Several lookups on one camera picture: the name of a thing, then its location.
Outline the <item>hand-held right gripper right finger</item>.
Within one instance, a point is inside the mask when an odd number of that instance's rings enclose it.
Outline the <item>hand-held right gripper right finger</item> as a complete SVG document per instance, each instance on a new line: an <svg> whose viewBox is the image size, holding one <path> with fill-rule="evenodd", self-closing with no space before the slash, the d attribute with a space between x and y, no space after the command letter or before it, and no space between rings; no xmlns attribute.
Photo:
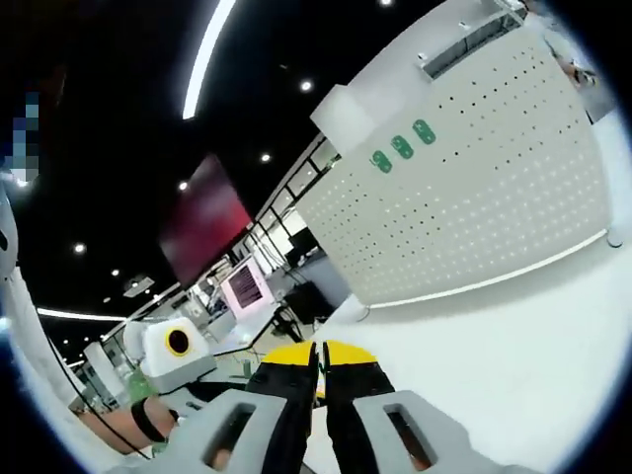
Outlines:
<svg viewBox="0 0 632 474"><path fill-rule="evenodd" d="M410 390L397 391L375 356L327 341L327 432L343 473L497 473L467 430Z"/></svg>

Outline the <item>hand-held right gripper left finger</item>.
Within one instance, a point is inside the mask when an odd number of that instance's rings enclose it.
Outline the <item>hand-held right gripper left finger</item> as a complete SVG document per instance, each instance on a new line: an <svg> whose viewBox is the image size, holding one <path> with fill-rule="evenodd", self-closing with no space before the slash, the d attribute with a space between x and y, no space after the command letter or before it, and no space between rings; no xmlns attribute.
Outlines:
<svg viewBox="0 0 632 474"><path fill-rule="evenodd" d="M268 353L244 391L227 390L174 432L164 473L297 473L311 433L315 345Z"/></svg>

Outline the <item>person's left hand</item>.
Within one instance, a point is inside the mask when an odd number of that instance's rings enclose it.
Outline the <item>person's left hand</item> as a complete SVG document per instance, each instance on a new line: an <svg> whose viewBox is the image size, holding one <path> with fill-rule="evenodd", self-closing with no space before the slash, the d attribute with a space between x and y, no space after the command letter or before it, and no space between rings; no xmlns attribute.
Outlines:
<svg viewBox="0 0 632 474"><path fill-rule="evenodd" d="M138 429L152 442L160 443L168 440L179 418L175 410L170 409L156 396L134 402L130 413Z"/></svg>

